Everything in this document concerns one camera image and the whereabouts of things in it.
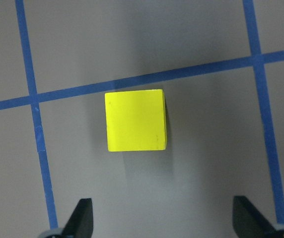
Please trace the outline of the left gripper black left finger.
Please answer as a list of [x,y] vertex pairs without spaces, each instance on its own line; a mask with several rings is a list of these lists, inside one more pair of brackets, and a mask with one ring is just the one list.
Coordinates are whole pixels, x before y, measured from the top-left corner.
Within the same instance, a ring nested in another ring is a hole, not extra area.
[[93,206],[91,198],[80,199],[68,222],[62,237],[92,237],[93,235]]

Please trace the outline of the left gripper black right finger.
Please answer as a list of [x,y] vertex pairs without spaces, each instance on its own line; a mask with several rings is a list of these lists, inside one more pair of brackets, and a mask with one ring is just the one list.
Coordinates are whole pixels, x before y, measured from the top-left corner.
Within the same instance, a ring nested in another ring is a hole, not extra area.
[[239,238],[279,238],[271,223],[245,196],[234,196],[232,225]]

